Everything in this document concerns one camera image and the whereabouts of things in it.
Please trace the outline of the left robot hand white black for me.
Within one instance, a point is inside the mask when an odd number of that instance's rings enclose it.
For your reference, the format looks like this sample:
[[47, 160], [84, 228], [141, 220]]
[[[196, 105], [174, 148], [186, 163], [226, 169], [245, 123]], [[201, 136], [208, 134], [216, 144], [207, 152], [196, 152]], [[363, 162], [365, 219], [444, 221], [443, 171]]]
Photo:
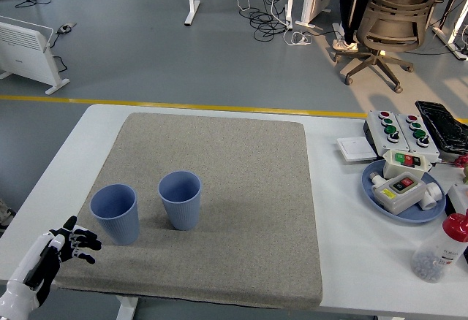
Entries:
[[1, 318], [27, 319], [46, 301], [64, 262], [77, 258], [94, 264], [95, 258], [86, 249], [101, 248], [97, 235], [78, 226], [76, 216], [71, 216], [59, 229], [40, 235], [7, 282], [1, 296]]

